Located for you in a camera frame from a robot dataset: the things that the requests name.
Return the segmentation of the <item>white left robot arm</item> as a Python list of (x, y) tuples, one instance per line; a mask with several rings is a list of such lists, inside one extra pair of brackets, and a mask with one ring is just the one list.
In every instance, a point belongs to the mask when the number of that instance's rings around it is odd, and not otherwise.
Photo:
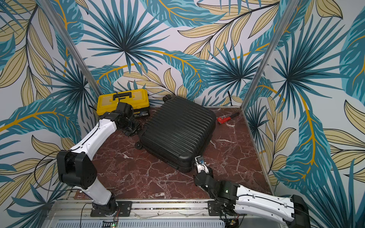
[(92, 207), (111, 217), (118, 211), (114, 194), (98, 180), (93, 158), (102, 144), (115, 131), (121, 130), (132, 137), (141, 128), (126, 112), (106, 112), (96, 126), (79, 143), (57, 154), (59, 181), (82, 191), (92, 200)]

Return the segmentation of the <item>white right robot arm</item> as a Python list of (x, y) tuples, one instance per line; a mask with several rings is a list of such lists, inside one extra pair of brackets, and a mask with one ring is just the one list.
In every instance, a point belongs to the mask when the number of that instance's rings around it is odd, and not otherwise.
[(309, 208), (302, 197), (278, 197), (228, 180), (216, 180), (203, 157), (196, 157), (194, 183), (208, 193), (217, 216), (255, 215), (289, 228), (310, 228)]

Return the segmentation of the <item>black ribbed hard-shell suitcase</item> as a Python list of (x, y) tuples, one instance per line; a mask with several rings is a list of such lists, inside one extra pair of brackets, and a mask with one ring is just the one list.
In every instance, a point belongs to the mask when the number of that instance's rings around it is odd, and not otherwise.
[(138, 132), (135, 148), (147, 152), (182, 173), (193, 169), (216, 127), (215, 113), (178, 96), (166, 95), (164, 104)]

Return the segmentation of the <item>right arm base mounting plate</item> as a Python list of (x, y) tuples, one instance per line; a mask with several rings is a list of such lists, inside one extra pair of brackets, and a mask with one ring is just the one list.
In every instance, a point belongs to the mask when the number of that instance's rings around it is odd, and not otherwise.
[(234, 206), (226, 202), (210, 200), (208, 203), (209, 216), (235, 216)]

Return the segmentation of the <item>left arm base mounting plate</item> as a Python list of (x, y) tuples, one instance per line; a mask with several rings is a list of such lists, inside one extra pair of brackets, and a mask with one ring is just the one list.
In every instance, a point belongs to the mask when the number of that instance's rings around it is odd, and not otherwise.
[(129, 217), (132, 209), (131, 201), (115, 201), (107, 205), (92, 204), (91, 217)]

